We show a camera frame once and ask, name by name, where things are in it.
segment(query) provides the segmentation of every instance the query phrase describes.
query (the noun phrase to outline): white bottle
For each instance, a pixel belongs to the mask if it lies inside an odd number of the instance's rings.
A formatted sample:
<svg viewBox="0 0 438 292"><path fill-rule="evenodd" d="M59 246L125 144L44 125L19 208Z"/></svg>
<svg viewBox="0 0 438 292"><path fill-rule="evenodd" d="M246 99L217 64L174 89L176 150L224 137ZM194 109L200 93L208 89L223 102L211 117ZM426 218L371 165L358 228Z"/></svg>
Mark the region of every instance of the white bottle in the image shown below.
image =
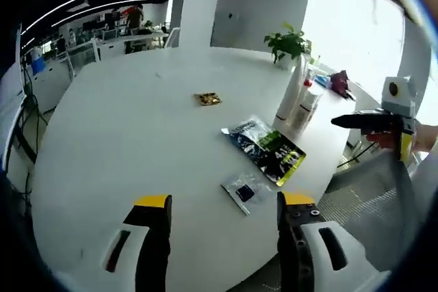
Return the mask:
<svg viewBox="0 0 438 292"><path fill-rule="evenodd" d="M296 67L294 72L292 73L289 85L287 86L285 96L283 97L280 107L276 112L276 117L278 119L284 121L290 117L292 110L297 103L298 97L300 96L300 90L303 85L306 67L306 57L301 54L298 57Z"/></svg>
<svg viewBox="0 0 438 292"><path fill-rule="evenodd" d="M304 99L294 112L294 116L290 119L290 126L293 132L299 133L306 129L313 113L315 113L319 96L319 94L312 92L312 90L307 90Z"/></svg>

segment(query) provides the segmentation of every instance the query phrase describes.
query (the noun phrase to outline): small gold packet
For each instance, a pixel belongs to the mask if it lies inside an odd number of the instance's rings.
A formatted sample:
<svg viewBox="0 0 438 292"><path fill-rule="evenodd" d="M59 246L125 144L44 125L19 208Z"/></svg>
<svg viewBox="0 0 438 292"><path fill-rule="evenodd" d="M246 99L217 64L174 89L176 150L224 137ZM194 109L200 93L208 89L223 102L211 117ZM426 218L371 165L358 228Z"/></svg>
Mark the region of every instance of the small gold packet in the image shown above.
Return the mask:
<svg viewBox="0 0 438 292"><path fill-rule="evenodd" d="M195 94L194 96L202 106L216 105L222 102L215 92Z"/></svg>

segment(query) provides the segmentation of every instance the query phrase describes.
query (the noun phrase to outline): window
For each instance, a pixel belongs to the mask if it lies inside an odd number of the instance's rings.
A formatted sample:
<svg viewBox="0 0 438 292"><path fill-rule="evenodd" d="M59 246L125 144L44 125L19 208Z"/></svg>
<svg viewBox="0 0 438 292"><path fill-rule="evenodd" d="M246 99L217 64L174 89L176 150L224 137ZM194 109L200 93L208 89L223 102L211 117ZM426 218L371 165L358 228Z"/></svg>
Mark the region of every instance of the window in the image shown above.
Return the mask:
<svg viewBox="0 0 438 292"><path fill-rule="evenodd" d="M404 16L390 0L309 0L302 30L312 55L346 70L380 102L385 77L396 76L402 58Z"/></svg>
<svg viewBox="0 0 438 292"><path fill-rule="evenodd" d="M417 119L423 124L438 126L438 63L434 52L430 56L429 79Z"/></svg>
<svg viewBox="0 0 438 292"><path fill-rule="evenodd" d="M48 42L42 44L41 51L43 54L48 53L49 51L52 50L51 43L52 43L52 41L48 41Z"/></svg>
<svg viewBox="0 0 438 292"><path fill-rule="evenodd" d="M173 0L169 0L167 2L166 23L170 23L170 21L172 20L172 6Z"/></svg>

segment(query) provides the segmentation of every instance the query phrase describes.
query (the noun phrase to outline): human hand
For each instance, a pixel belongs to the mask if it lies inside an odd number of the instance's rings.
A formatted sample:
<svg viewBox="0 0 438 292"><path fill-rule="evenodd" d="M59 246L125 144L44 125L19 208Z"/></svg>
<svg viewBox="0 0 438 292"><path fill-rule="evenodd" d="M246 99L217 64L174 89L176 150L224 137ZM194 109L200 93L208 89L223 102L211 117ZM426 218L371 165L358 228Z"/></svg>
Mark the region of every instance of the human hand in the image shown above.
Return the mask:
<svg viewBox="0 0 438 292"><path fill-rule="evenodd" d="M438 136L438 127L417 124L415 126L415 135L413 138L413 152L430 152ZM378 133L367 135L367 140L377 142L381 148L394 148L396 138L393 133Z"/></svg>

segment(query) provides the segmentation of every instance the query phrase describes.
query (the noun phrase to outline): green plant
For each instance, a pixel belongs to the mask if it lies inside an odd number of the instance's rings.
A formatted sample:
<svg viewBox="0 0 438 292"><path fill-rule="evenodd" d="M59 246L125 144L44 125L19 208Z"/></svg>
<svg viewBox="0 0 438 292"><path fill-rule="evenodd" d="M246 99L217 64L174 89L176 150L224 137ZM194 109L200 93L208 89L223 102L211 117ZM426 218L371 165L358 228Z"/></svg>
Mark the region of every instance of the green plant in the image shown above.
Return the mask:
<svg viewBox="0 0 438 292"><path fill-rule="evenodd" d="M274 56L274 64L290 54L291 58L297 58L300 54L310 55L312 43L310 40L303 38L304 32L295 32L294 27L289 23L283 22L283 27L288 31L286 34L268 34L265 36L264 42L268 42L268 46L272 49Z"/></svg>

